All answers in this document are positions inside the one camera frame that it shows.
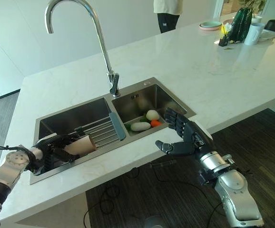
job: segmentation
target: kitchen island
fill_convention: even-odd
[[[196,23],[112,49],[118,86],[155,77],[196,113],[190,119],[210,133],[270,107],[275,102],[275,39],[220,47],[214,43],[219,38],[219,31],[201,31]],[[25,78],[5,144],[29,148],[37,118],[106,94],[107,81],[102,54]],[[32,185],[24,172],[3,204],[0,220],[16,223],[75,197],[163,156],[156,140],[179,139],[165,128]]]

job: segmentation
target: double sink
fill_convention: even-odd
[[[30,184],[167,127],[168,124],[163,119],[167,107],[187,118],[195,115],[154,77],[120,89],[120,94],[117,98],[106,94],[37,119],[34,142],[52,133],[80,131],[81,134],[92,137],[97,149],[71,163],[47,156],[42,174],[31,174]],[[126,129],[125,124],[140,122],[148,110],[159,113],[159,121],[162,123],[160,126],[142,132]]]

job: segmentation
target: faucet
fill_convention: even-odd
[[[46,11],[45,11],[45,26],[46,26],[46,30],[47,33],[53,33],[53,27],[52,27],[52,13],[53,10],[55,8],[55,6],[57,4],[59,4],[62,1],[66,1],[66,0],[52,0],[49,2]],[[103,53],[104,56],[104,60],[106,63],[106,67],[107,67],[107,76],[109,79],[109,83],[110,83],[110,93],[114,96],[114,97],[118,97],[120,96],[119,90],[118,90],[118,78],[119,75],[118,73],[114,73],[114,71],[112,70],[111,64],[110,64],[110,60],[109,60],[109,56],[107,53],[107,49],[106,49],[106,45],[105,45],[105,41],[104,41],[104,37],[103,37],[103,32],[101,30],[100,27],[100,23],[98,20],[98,17],[96,15],[96,12],[94,11],[94,9],[90,6],[89,3],[87,3],[85,0],[68,0],[68,1],[74,1],[80,5],[82,5],[90,14],[90,16],[92,17],[96,32],[98,34],[98,39],[99,39],[99,43],[100,43],[100,48],[101,51]]]

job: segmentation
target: white mug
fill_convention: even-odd
[[[264,23],[252,23],[250,29],[248,30],[248,34],[244,41],[245,45],[254,45],[258,42],[259,37],[263,28],[265,27]]]
[[[260,23],[261,22],[262,17],[260,16],[255,16],[254,18],[252,18],[252,23]]]

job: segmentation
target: white shirt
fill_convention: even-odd
[[[183,12],[183,0],[154,0],[153,12],[181,15]]]

